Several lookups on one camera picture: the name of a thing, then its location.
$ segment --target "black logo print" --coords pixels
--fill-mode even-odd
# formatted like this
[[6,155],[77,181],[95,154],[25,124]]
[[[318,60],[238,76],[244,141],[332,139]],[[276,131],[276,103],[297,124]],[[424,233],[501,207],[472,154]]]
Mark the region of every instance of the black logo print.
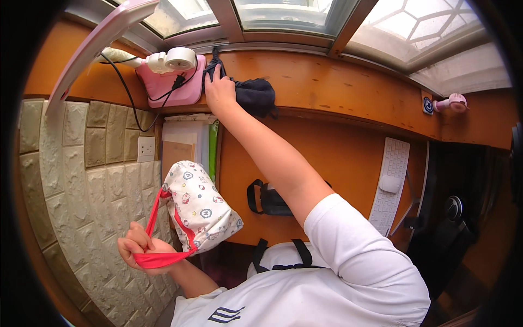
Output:
[[217,308],[213,314],[207,319],[210,321],[215,321],[219,323],[228,323],[233,320],[238,320],[241,318],[239,316],[240,311],[245,309],[245,307],[239,308],[238,310],[231,310],[227,308]]

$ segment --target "electrical outlet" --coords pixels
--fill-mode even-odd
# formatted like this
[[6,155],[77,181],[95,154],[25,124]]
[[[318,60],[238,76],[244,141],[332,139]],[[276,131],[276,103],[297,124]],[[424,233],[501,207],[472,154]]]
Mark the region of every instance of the electrical outlet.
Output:
[[154,137],[138,137],[138,162],[154,160]]

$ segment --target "hand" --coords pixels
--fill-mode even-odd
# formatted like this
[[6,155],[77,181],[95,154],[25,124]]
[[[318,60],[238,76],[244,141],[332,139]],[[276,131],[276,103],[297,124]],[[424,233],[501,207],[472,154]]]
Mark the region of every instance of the hand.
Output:
[[232,107],[236,103],[234,82],[227,76],[220,79],[220,64],[214,68],[212,82],[210,75],[205,75],[205,96],[207,105],[215,115],[218,114],[218,111]]
[[169,244],[157,238],[150,238],[143,226],[133,221],[131,229],[127,231],[125,238],[118,239],[118,252],[129,267],[146,272],[149,275],[165,274],[171,270],[171,266],[156,269],[144,269],[134,260],[133,253],[166,253],[176,252]]

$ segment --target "hello kitty pouch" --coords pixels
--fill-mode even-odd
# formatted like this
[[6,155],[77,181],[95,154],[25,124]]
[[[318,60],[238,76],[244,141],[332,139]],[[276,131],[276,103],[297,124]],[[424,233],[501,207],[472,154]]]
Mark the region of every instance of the hello kitty pouch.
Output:
[[243,227],[242,219],[198,163],[184,160],[170,168],[145,229],[149,236],[154,230],[160,199],[166,202],[184,252],[133,254],[143,268],[164,267],[208,251]]

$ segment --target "white keyboard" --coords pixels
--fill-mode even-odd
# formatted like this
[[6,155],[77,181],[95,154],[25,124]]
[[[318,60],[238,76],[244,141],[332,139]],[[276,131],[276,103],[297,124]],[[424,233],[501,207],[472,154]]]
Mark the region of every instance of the white keyboard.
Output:
[[380,179],[387,175],[401,180],[401,187],[397,193],[382,190],[378,181],[378,189],[370,211],[369,221],[385,237],[389,235],[392,222],[396,216],[397,206],[400,203],[401,191],[407,173],[410,146],[407,142],[385,138]]

